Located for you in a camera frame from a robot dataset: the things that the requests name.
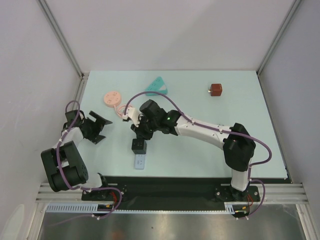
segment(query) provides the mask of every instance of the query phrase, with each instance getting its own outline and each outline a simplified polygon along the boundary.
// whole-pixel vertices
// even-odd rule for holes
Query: gray wall
[[[320,0],[305,0],[261,76],[286,162],[320,225]]]
[[[20,204],[23,233],[79,79],[35,0],[1,1],[0,31],[0,233]]]

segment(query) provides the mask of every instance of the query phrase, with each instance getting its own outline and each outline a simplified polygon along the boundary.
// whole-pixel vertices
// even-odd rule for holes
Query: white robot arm
[[[189,121],[176,110],[165,112],[152,100],[145,102],[140,107],[140,111],[133,107],[128,108],[126,115],[122,118],[124,121],[132,120],[131,129],[136,133],[138,139],[150,140],[153,132],[161,131],[164,134],[196,138],[220,148],[224,152],[226,164],[231,167],[232,188],[240,192],[247,189],[249,164],[256,144],[244,137],[222,132],[222,130],[232,130],[248,135],[241,124],[236,123],[232,127],[215,125],[187,116],[191,120]],[[194,122],[219,129],[220,132],[195,125]]]

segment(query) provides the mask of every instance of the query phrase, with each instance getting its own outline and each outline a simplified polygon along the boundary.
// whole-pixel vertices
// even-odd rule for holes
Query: white table
[[[184,136],[156,132],[147,141],[144,170],[134,168],[135,155],[131,150],[136,137],[130,129],[131,122],[123,122],[113,108],[105,105],[107,92],[119,91],[122,104],[144,89],[156,77],[161,76],[170,97],[181,110],[202,121],[233,126],[240,123],[251,136],[266,144],[273,157],[267,164],[252,168],[252,177],[287,178],[287,172],[269,117],[257,75],[254,71],[91,71],[81,110],[88,116],[94,111],[113,124],[101,132],[106,138],[94,145],[84,140],[78,146],[86,165],[92,164],[97,172],[107,176],[149,177],[231,177],[223,151],[206,142]],[[208,88],[213,83],[222,84],[219,97],[211,97]],[[166,111],[174,107],[162,96],[142,95],[132,104],[139,108],[148,99],[158,103]],[[253,162],[268,157],[268,152],[257,143]]]

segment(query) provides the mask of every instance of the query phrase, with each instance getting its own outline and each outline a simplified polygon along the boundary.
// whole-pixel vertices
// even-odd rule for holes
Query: reflective metal surface
[[[113,213],[96,220],[46,213],[38,240],[305,240],[295,205],[264,205],[249,220],[231,215]]]

